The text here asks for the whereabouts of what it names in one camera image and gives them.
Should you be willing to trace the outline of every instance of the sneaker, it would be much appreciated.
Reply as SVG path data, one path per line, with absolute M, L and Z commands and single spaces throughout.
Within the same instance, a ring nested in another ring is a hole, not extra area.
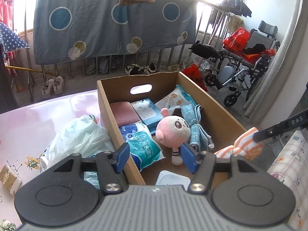
M 62 94 L 64 87 L 64 79 L 61 76 L 53 77 L 54 80 L 54 93 L 56 95 Z
M 125 68 L 125 73 L 127 75 L 138 75 L 142 74 L 144 71 L 144 67 L 139 66 L 138 64 L 127 65 Z
M 42 96 L 45 100 L 50 98 L 53 84 L 53 79 L 48 80 L 48 82 L 44 82 L 42 87 Z
M 154 74 L 154 73 L 157 72 L 157 69 L 156 69 L 156 67 L 155 67 L 153 62 L 149 66 L 145 67 L 145 72 L 147 74 Z

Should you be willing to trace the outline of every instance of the pink tablecloth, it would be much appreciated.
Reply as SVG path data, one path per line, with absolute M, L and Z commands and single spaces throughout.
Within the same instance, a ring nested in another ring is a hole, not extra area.
M 100 118 L 97 90 L 59 97 L 1 114 L 0 170 L 7 164 L 22 179 L 22 185 L 32 180 L 39 170 L 25 164 L 27 157 L 38 158 L 57 132 L 84 114 Z M 13 195 L 0 185 L 0 218 L 20 226 L 13 201 Z

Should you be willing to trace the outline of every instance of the red plastic bag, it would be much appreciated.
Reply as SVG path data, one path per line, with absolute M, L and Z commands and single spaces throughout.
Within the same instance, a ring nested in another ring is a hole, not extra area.
M 203 83 L 201 73 L 196 64 L 192 64 L 190 67 L 187 67 L 183 70 L 184 75 L 186 75 L 189 79 L 191 79 L 194 83 L 196 83 L 200 88 L 204 91 L 208 91 L 206 86 Z
M 246 29 L 239 27 L 237 31 L 235 31 L 228 38 L 224 39 L 222 42 L 224 47 L 229 51 L 241 53 L 246 46 L 249 36 L 250 33 Z
M 262 54 L 266 54 L 268 56 L 274 56 L 276 54 L 274 49 L 269 49 L 266 51 L 261 52 L 260 54 L 254 54 L 254 55 L 245 55 L 242 54 L 242 57 L 245 58 L 245 60 L 249 61 L 252 64 L 255 64 L 257 60 L 261 57 Z

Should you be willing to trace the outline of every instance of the plush toy eye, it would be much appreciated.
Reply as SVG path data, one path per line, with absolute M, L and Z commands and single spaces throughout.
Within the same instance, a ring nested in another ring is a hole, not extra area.
M 181 127 L 182 127 L 182 124 L 181 124 L 180 122 L 176 121 L 176 122 L 175 122 L 175 126 L 176 126 L 177 128 L 181 128 Z

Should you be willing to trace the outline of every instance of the pink textured towel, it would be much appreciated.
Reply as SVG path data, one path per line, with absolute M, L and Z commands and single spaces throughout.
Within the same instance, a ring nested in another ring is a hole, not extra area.
M 263 149 L 262 142 L 254 142 L 252 136 L 254 133 L 258 132 L 258 130 L 253 127 L 249 129 L 247 132 L 243 133 L 239 138 L 236 139 L 234 145 L 225 147 L 219 151 L 217 151 L 216 157 L 218 158 L 230 158 L 232 154 L 239 154 L 244 156 L 248 160 L 252 160 L 261 154 Z
M 138 114 L 129 102 L 114 102 L 110 104 L 110 107 L 119 127 L 140 121 Z

